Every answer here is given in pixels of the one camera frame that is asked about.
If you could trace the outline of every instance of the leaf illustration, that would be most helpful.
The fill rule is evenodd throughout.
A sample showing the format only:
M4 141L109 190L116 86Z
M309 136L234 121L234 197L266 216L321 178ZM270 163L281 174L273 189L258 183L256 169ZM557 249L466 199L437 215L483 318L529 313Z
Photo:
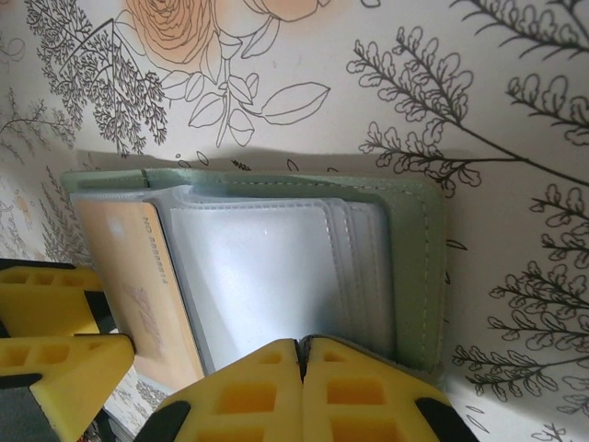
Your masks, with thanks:
M191 78L186 83L186 91L184 98L188 101L196 100L204 90L204 75L200 72L192 74Z
M512 393L516 398L521 398L524 394L522 393L522 390L515 385L513 382L510 382L509 384L509 392Z
M589 269L589 250L580 251L574 260L577 269Z
M127 43L127 47L132 49L137 55L145 55L144 44L141 43L137 36L137 28L133 20L133 15L127 9L123 9L115 18L114 26L119 36Z
M380 0L362 0L362 4L365 7L379 7Z
M521 366L534 366L537 362L528 355L522 355L517 353L515 350L507 350L507 355L515 363Z
M190 76L183 71L172 71L162 79L162 90L169 99L183 99Z
M201 60L201 71L213 84L217 84L221 72L221 43L219 35L215 32L209 41L204 56Z
M426 145L436 145L442 141L445 121L440 118L429 120L423 131L423 142Z
M587 277L584 274L575 276L568 284L569 291L575 297L579 297L587 291Z
M219 32L219 43L221 44L221 56L226 60L232 58L242 45L240 39L232 37L223 31Z
M551 347L554 344L554 335L549 331L536 333L531 338L525 340L525 346L530 350L536 352L543 348Z
M550 391L558 391L559 390L559 385L556 383L556 381L546 375L543 375L541 373L538 373L538 375L536 376L536 380L537 383L545 388L546 390L550 390Z
M524 388L528 390L532 396L542 396L542 389L532 378L524 379Z
M589 122L589 98L574 97L571 99L571 118L579 124Z
M472 417L470 414L467 414L467 419L471 424L475 425L479 430L484 431L487 434L489 433L489 430L487 428L485 428L483 426L483 424L481 424L477 419Z
M243 78L229 76L228 85L231 95L233 95L237 101L240 103L252 104L251 92L249 92L249 87Z
M286 160L286 167L291 171L291 172L298 172L298 166L296 165L296 163L288 158Z
M575 376L565 376L562 380L573 390L589 390L589 378L577 378Z
M279 29L280 20L269 16L266 24L251 36L246 49L241 53L241 58L255 57L267 52L274 44Z
M502 386L499 384L492 384L491 390L493 393L495 393L497 399L499 399L501 402L507 402L507 394L505 394L505 389Z
M569 209L573 210L573 212L584 212L585 203L583 201L583 194L581 193L581 189L578 187L573 187L570 189L569 193L567 194L565 204Z
M574 145L589 145L589 122L588 127L575 127L564 133L564 137Z
M302 83L285 87L272 95L260 115L270 124L293 124L319 110L329 94L329 87L319 83Z
M579 226L572 230L573 235L583 236L589 235L589 221L581 223Z
M525 313L521 312L520 310L514 310L512 312L512 319L519 325L525 329L535 329L536 324L528 318Z
M552 313L545 312L540 315L540 319L542 323L546 325L549 329L553 331L563 331L566 330L564 324L557 319Z
M583 330L585 330L586 332L589 332L589 316L581 315L579 317L579 325L581 326L581 328Z
M568 306L561 307L556 311L556 317L559 320L570 320L574 318L576 314L577 310Z
M564 106L569 80L566 76L556 76L550 81L549 88L542 93L544 109L553 113L559 113Z
M196 157L199 159L199 161L201 162L201 164L203 166L209 165L209 158L207 158L206 155L203 152L201 152L200 150L196 151Z
M505 328L505 324L501 320L498 320L497 318L495 318L494 316L490 316L487 319L487 322L489 323L489 325L493 329L504 329Z
M571 407L570 405L561 405L559 407L556 407L556 409L561 412L561 413L566 413L566 414L574 414L577 413L579 411L578 408L576 407Z
M239 145L247 145L254 134L254 126L241 109L234 109L229 118L229 130Z
M219 124L219 132L217 133L217 139L214 145L217 147L221 146L225 133L227 132L227 126L229 121L229 96L223 95L223 112L221 116L221 124Z
M504 341L517 341L519 338L520 334L517 330L510 330L502 336Z
M214 92L204 95L192 112L189 126L211 126L221 120L225 104L223 98Z
M260 76L256 73L248 75L246 78L246 85L248 85L249 95L254 99L258 95L258 83L260 82Z

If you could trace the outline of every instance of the black rubber pad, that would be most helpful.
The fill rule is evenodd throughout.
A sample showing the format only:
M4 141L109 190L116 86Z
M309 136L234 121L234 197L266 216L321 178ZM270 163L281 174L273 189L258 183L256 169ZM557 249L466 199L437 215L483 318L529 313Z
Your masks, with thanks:
M433 398L415 401L440 442L479 442L456 410Z
M11 267L46 267L50 269L74 269L73 264L66 264L64 262L45 262L45 261L26 261L26 260L7 260L0 258L0 270L9 269Z
M60 442L29 388L41 378L38 373L0 377L2 442Z
M94 322L98 327L100 334L108 334L112 332L116 326L114 324L114 318L110 314L109 303L103 292L91 292L85 291L86 302L92 312Z
M134 442L174 442L191 405L186 401L176 401L157 410L145 423Z
M10 333L8 333L8 330L4 326L4 323L0 320L0 339L9 338L9 337L10 337Z

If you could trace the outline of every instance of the line art plant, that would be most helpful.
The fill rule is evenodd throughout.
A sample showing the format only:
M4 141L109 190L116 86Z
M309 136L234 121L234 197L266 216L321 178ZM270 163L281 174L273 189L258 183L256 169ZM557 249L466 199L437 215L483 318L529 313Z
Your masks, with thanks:
M561 53L585 63L589 33L578 11L581 2L457 0L451 7L462 7L465 20L480 20L477 35L491 29L504 33L500 48L520 41L523 49L518 58L536 56L541 63L551 63ZM475 73L465 67L458 52L444 53L436 37L424 34L420 26L400 27L392 45L356 41L347 72L358 77L360 87L375 90L410 128L399 136L398 127L372 121L358 149L377 152L379 168L429 177L447 197L456 194L459 184L479 187L480 164L514 163L544 172L549 185L543 196L534 195L529 210L546 217L547 230L538 244L546 251L547 262L541 257L530 260L525 270L508 274L491 290L490 297L507 304L506 318L487 318L503 349L457 345L453 362L468 371L466 379L478 395L490 392L499 401L509 401L550 392L559 397L554 405L559 412L589 418L589 215L583 198L589 180L520 155L514 146L499 144L492 135L474 129L468 111ZM589 98L574 92L566 75L544 77L538 71L512 78L498 92L530 118L542 117L554 130L561 130L572 148L589 145ZM485 145L491 154L450 157L443 147L448 129ZM533 437L562 440L562 431L548 429L554 430L552 438L541 438L549 433Z

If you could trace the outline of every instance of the wallet stitching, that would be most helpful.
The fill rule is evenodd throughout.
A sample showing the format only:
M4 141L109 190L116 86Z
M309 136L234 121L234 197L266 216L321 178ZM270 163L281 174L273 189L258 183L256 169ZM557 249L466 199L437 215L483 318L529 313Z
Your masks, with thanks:
M144 182L148 186L150 181L158 181L161 178L154 176L152 179L146 177L119 177L119 178L106 178L104 181L125 181L125 182ZM306 187L346 187L351 189L366 189L366 190L373 190L373 191L395 191L395 189L391 189L387 186L348 186L342 185L337 183L324 183L324 182L278 182L278 181L227 181L227 180L216 180L215 183L217 184L236 184L236 185L282 185L282 186L306 186ZM429 225L429 217L425 205L425 201L421 198L420 195L410 191L397 191L409 196L414 197L418 200L422 206L422 213L424 218L425 224L425 271L423 273L423 324L422 324L422 355L420 358L420 363L422 364L425 359L425 337L427 332L427 317L428 317L428 281L429 281L429 260L430 260L430 225ZM438 340L438 345L436 349L436 357L439 358L441 348L441 340Z
M343 218L343 224L345 226L345 230L346 230L346 235L348 236L348 240L350 241L350 253L352 255L352 266L354 266L353 264L353 250L352 250L352 238L350 236L350 228L348 227L348 220L346 218L346 216ZM359 286L358 286L358 280L356 278L356 275L353 276L353 286L356 290L356 299L354 300L354 305L358 305L358 299L357 297L360 295L360 290L359 290ZM346 316L348 317L348 323L350 323L352 325L353 328L355 328L355 320L352 322L352 318L353 318L353 314L352 311L350 309L350 303L351 300L350 299L346 299Z
M253 182L246 182L246 181L223 181L218 180L217 184L236 184L236 185L287 185L287 186L313 186L313 187L348 187L352 189L367 189L367 190L376 190L376 191L394 191L394 189L390 189L388 187L383 186L345 186L336 183L323 183L323 182L277 182L277 181L253 181ZM422 316L422 355L420 357L420 363L423 364L425 360L425 337L427 332L427 315L428 315L428 279L429 279L429 263L430 263L430 223L429 218L425 206L425 201L416 193L409 192L409 191L400 191L401 193L405 193L409 196L414 197L417 201L420 202L422 206L422 213L424 218L425 224L425 271L423 272L423 316Z
M365 211L363 209L358 208L358 207L352 207L352 210L356 211L356 212L362 212L365 214ZM370 241L372 244L376 244L376 234L375 234L375 226L373 223L373 219L369 215L367 216L367 219L368 219L368 235L370 237ZM376 271L376 278L375 278L376 295L378 296L378 304L382 305L383 304L383 297L382 297L383 285L381 284L381 281L380 281L381 272L380 272L380 269L378 268L378 265L377 265L378 257L376 255L376 248L371 248L371 255L372 255L372 260L373 260L373 264L375 265L375 271ZM374 335L375 334L374 324L372 321L370 321L370 319L368 319L368 327L370 330L370 334Z

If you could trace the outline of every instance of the card holder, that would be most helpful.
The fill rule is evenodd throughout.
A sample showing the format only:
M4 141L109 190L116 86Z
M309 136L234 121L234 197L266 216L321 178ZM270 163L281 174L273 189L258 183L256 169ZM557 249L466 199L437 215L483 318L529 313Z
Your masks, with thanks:
M214 190L199 186L184 185L170 190L178 204L186 207L213 202L260 201L260 198L233 198L219 192L213 196ZM344 275L343 300L348 304L347 310L352 312L346 330L358 344L391 357L395 346L394 302L390 266L382 269L383 264L389 263L386 214L374 204L348 204L336 198L320 201L327 205L333 220L334 246ZM378 240L372 225L381 227L376 232Z
M403 366L434 372L439 364L444 308L444 198L430 182L341 174L216 172L144 169L70 172L69 192L91 189L165 189L180 184L244 198L340 198L382 207L387 216L395 293L395 352Z
M215 370L309 330L351 339L326 204L203 204L171 223Z

